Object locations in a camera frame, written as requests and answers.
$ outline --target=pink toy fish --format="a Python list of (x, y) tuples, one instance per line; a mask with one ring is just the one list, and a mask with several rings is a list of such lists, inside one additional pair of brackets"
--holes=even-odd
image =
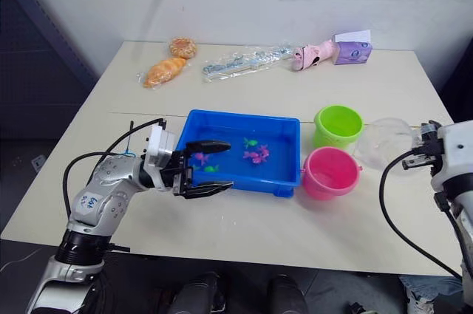
[(197, 160), (200, 160), (200, 166), (204, 166), (208, 162), (208, 157), (210, 157), (210, 155), (204, 155), (204, 153), (196, 153), (194, 156)]
[(245, 151), (243, 152), (243, 159), (248, 159), (248, 158), (251, 158), (251, 159), (254, 159), (255, 157), (259, 157), (259, 154), (252, 151), (252, 152), (249, 152), (249, 151)]
[(269, 150), (268, 150), (268, 145), (265, 145), (265, 146), (260, 146), (258, 148), (259, 150), (259, 155), (263, 158), (263, 159), (266, 159), (267, 157), (269, 157)]

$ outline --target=table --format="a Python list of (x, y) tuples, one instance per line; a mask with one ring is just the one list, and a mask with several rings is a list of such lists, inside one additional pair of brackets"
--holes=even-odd
[[(310, 114), (306, 113), (307, 107), (303, 109), (302, 106), (309, 105), (316, 109), (322, 100), (332, 103), (335, 99), (342, 102), (344, 98), (350, 98), (351, 106), (366, 108), (362, 115), (368, 121), (390, 116), (401, 117), (414, 125), (417, 124), (416, 120), (429, 118), (451, 123), (412, 52), (375, 51), (366, 66), (321, 64), (314, 68), (319, 74), (316, 78), (323, 81), (327, 72), (332, 77), (331, 88), (324, 91), (314, 89), (310, 95), (306, 95), (302, 85), (299, 86), (301, 91), (295, 99), (299, 110), (293, 105), (285, 108), (281, 103), (275, 103), (273, 95), (262, 95), (259, 101), (239, 100), (241, 110), (237, 110), (238, 99), (233, 92), (252, 94), (251, 89), (247, 88), (249, 81), (261, 86), (260, 75), (262, 80), (267, 80), (268, 74), (273, 71), (272, 92), (285, 96), (297, 90), (295, 86), (287, 85), (287, 81), (299, 79), (299, 74), (274, 68), (227, 81), (200, 83), (200, 66), (207, 56), (205, 53), (224, 52), (233, 48), (200, 46), (204, 57), (195, 58), (185, 74), (171, 82), (175, 82), (174, 85), (169, 83), (161, 89), (147, 91), (139, 86), (135, 88), (136, 81), (130, 80), (129, 74), (131, 71), (136, 72), (148, 60), (147, 57), (163, 46), (140, 44), (141, 63), (133, 64), (131, 47), (134, 46), (136, 44), (130, 42), (122, 46), (102, 77), (103, 80), (99, 81), (24, 196), (4, 229), (2, 239), (58, 245), (67, 222), (61, 200), (64, 168), (79, 154), (104, 150), (128, 129), (130, 120), (138, 124), (165, 115), (168, 130), (179, 135), (186, 121), (185, 116), (194, 107), (298, 117), (302, 121), (302, 161), (312, 149), (310, 139), (314, 127), (309, 121), (315, 112), (312, 110)], [(386, 89), (381, 89), (382, 84), (377, 83), (378, 88), (372, 90), (372, 94), (376, 99), (384, 96), (384, 103), (377, 108), (367, 108), (366, 101), (373, 102), (374, 98), (367, 95), (359, 95), (358, 98), (353, 96), (361, 89), (350, 93), (343, 89), (336, 97), (329, 93), (339, 91), (335, 83), (341, 79), (337, 69), (342, 68), (346, 77), (357, 76), (365, 81), (374, 81), (371, 75), (375, 74), (375, 70), (369, 66), (382, 66), (381, 62), (390, 61), (390, 56), (396, 59), (397, 67), (404, 66), (404, 72), (409, 73), (412, 81), (404, 87), (402, 85), (406, 79), (403, 78), (399, 78), (397, 83), (386, 82), (391, 88), (390, 92), (395, 90), (395, 94), (387, 93)], [(112, 83), (113, 75), (117, 81), (115, 85)], [(312, 82), (312, 76), (305, 74), (305, 77), (310, 84), (317, 85)], [(181, 80), (188, 81), (189, 86), (181, 83)], [(330, 82), (325, 81), (323, 85), (328, 87)], [(404, 103), (399, 104), (398, 96), (412, 96), (413, 86), (419, 90), (414, 94), (415, 99), (404, 98)], [(203, 98), (217, 90), (220, 91), (219, 96), (227, 92), (228, 97), (218, 98), (220, 107), (215, 106), (216, 101)], [(174, 99), (178, 95), (183, 105)], [(133, 136), (130, 143), (132, 151), (140, 152), (146, 145), (148, 133), (149, 130), (144, 129)], [(119, 145), (117, 150), (124, 150), (124, 144)], [(84, 186), (94, 163), (94, 160), (83, 160), (72, 170), (69, 176), (69, 194), (72, 197)], [(433, 202), (428, 169), (407, 173), (404, 177), (392, 175), (388, 178), (386, 204), (393, 221), (414, 242), (452, 268), (460, 270), (460, 251), (448, 220)], [(404, 244), (384, 221), (378, 204), (380, 176), (380, 171), (365, 168), (354, 192), (332, 202), (308, 199), (301, 188), (296, 189), (292, 199), (227, 190), (207, 199), (186, 200), (171, 193), (150, 190), (135, 195), (113, 241), (131, 247), (133, 253), (161, 256), (380, 273), (445, 274), (437, 265)]]

